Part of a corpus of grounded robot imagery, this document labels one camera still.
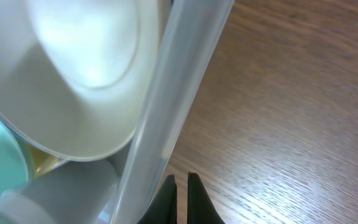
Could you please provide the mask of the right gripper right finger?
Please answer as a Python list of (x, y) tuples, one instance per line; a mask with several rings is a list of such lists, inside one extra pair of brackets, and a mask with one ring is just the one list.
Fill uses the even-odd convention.
[(188, 173), (187, 224), (224, 224), (199, 175)]

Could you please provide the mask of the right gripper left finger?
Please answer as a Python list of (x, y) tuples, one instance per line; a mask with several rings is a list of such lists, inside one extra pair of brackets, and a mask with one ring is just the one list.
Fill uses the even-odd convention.
[(138, 224), (177, 224), (177, 185), (168, 175)]

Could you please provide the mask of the grey white cup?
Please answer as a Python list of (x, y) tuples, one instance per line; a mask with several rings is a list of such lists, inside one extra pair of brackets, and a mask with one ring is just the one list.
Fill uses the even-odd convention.
[(107, 160), (68, 162), (0, 198), (0, 223), (108, 223), (119, 178)]

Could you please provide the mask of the yellow small bowl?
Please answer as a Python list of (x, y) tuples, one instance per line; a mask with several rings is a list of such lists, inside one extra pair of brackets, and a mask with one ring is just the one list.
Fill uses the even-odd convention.
[(57, 168), (62, 165), (65, 160), (53, 156), (49, 153), (43, 152), (40, 149), (31, 146), (30, 144), (26, 145), (27, 149), (32, 156), (32, 160), (34, 162), (34, 177), (38, 178), (41, 175), (44, 175), (51, 170)]

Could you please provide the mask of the cream white bowl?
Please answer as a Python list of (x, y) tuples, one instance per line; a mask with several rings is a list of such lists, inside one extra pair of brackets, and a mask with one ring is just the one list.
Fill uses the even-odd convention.
[(133, 137), (170, 1), (0, 1), (0, 119), (31, 145), (94, 161)]

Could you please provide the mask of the mint green small bowl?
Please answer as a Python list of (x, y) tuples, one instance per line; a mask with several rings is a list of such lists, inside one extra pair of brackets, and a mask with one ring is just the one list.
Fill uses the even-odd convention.
[(0, 121), (0, 196), (34, 177), (34, 160), (28, 148)]

